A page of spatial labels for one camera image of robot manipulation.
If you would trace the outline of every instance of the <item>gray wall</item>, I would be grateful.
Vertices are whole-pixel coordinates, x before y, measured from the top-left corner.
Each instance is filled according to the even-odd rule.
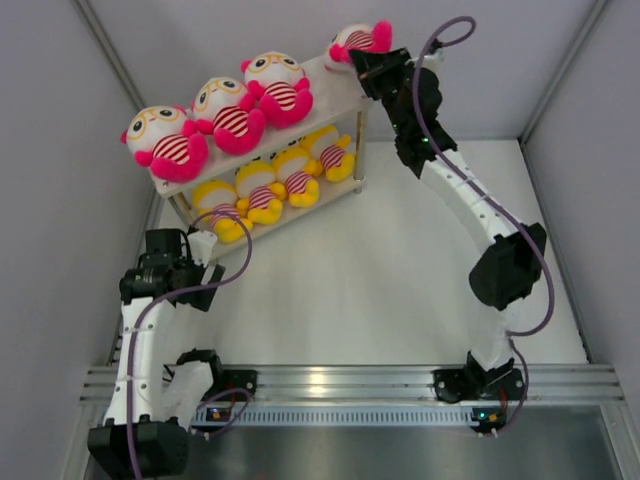
[[[151,192],[134,112],[70,2],[0,14],[0,477],[56,478]]]
[[[530,164],[597,357],[640,425],[640,2],[612,2],[529,143]]]
[[[92,0],[92,4],[150,103],[190,103],[209,77],[238,76],[243,59],[265,50],[284,51],[301,61],[320,55],[331,37],[349,23],[387,18],[397,32],[394,44],[408,46],[417,55],[441,23],[473,15],[477,33],[447,52],[442,119],[458,137],[513,138],[524,128],[592,1]],[[370,125],[372,137],[391,136],[379,106]]]

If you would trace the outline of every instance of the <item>yellow plush toy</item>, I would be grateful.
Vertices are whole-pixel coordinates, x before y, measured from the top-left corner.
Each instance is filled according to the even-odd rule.
[[[287,198],[284,185],[276,182],[271,165],[256,159],[236,170],[237,207],[254,223],[271,225],[282,215],[282,200]]]
[[[350,143],[351,137],[340,136],[333,125],[327,125],[300,140],[300,146],[320,162],[330,182],[341,182],[353,173],[356,158],[345,150]]]
[[[236,208],[238,196],[234,188],[226,182],[213,180],[203,183],[193,191],[193,204],[198,209],[200,215],[210,212],[214,208],[218,211],[229,213],[240,218],[242,223],[251,230],[253,223],[242,215]],[[245,236],[244,230],[233,219],[224,215],[213,215],[209,217],[213,233],[221,243],[232,243]]]
[[[311,175],[322,173],[322,166],[304,148],[294,145],[282,150],[271,165],[278,182],[284,184],[292,207],[308,208],[318,202],[320,186]]]

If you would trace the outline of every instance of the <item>striped shirt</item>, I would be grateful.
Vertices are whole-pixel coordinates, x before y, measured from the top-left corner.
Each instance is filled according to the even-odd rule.
[[[363,30],[356,30],[344,42],[345,48],[354,50],[366,50],[371,46],[373,46],[373,37]]]
[[[335,145],[328,146],[320,154],[320,163],[322,164],[322,168],[329,170],[332,167],[341,165],[342,157],[344,157],[346,153],[347,152],[344,148],[340,148]]]
[[[254,188],[249,194],[249,208],[267,208],[269,202],[276,198],[276,194],[265,185]]]
[[[238,209],[233,205],[229,205],[228,203],[221,203],[220,205],[215,206],[214,210],[224,212],[224,213],[229,213],[231,215],[235,215],[236,217],[240,218],[240,212],[238,212]],[[215,214],[211,217],[211,226],[215,227],[216,223],[218,223],[223,218],[229,218],[230,220],[233,220],[232,218],[227,217],[226,215]]]
[[[167,158],[182,165],[189,161],[188,143],[189,139],[184,135],[167,135],[153,147],[153,157]]]
[[[304,193],[307,189],[307,183],[311,180],[311,175],[302,170],[297,171],[293,175],[289,175],[289,178],[284,182],[284,188],[287,190],[287,194],[292,193]]]
[[[213,128],[225,128],[236,137],[242,137],[249,131],[247,118],[249,114],[236,105],[224,107],[213,119]]]
[[[296,104],[296,89],[286,82],[276,82],[269,85],[264,91],[265,95],[271,95],[284,110],[291,110]]]

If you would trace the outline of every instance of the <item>pink stuffed animal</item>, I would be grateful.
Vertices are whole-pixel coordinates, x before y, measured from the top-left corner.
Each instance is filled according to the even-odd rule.
[[[313,107],[310,82],[293,58],[267,52],[242,62],[244,80],[251,94],[260,99],[259,108],[276,128],[295,125]]]
[[[349,25],[331,40],[324,57],[324,66],[327,70],[348,71],[351,69],[349,50],[386,53],[391,50],[392,38],[393,27],[387,20],[380,20],[373,27],[365,24]]]
[[[191,108],[200,132],[213,134],[216,145],[230,155],[253,150],[267,126],[256,100],[242,82],[228,77],[210,79]]]
[[[209,157],[206,138],[182,107],[164,105],[141,110],[120,141],[142,167],[162,180],[185,183],[198,176]]]

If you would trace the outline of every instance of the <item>plush doll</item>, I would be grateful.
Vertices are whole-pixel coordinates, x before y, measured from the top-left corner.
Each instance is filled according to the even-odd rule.
[[[386,20],[380,20],[373,27],[365,24],[349,25],[331,40],[324,56],[324,66],[327,70],[349,71],[349,50],[386,53],[391,50],[392,38],[393,28]]]
[[[271,165],[276,180],[284,184],[292,207],[308,208],[318,202],[320,186],[311,175],[322,173],[322,166],[304,148],[295,145],[282,150]]]
[[[271,225],[282,215],[284,185],[276,182],[276,172],[266,162],[253,160],[236,170],[237,207],[253,223]]]
[[[330,182],[341,182],[353,173],[356,158],[353,153],[345,150],[350,143],[351,137],[341,137],[333,125],[309,133],[300,140],[300,146],[307,150],[312,158],[319,160]]]
[[[215,208],[224,213],[235,215],[248,230],[251,230],[253,223],[246,218],[242,218],[236,208],[237,201],[238,196],[233,186],[221,180],[203,183],[193,191],[193,205],[200,215]],[[221,243],[232,243],[245,236],[242,227],[227,216],[216,214],[208,217],[207,221]]]
[[[254,109],[255,103],[242,82],[218,77],[200,89],[191,108],[200,132],[213,134],[220,150],[244,155],[260,143],[267,125],[264,113]]]
[[[141,110],[120,137],[143,167],[169,182],[185,183],[198,176],[209,147],[195,121],[182,107],[156,106]]]
[[[242,62],[244,80],[259,108],[276,128],[295,125],[313,107],[310,82],[304,70],[284,53],[268,52]]]

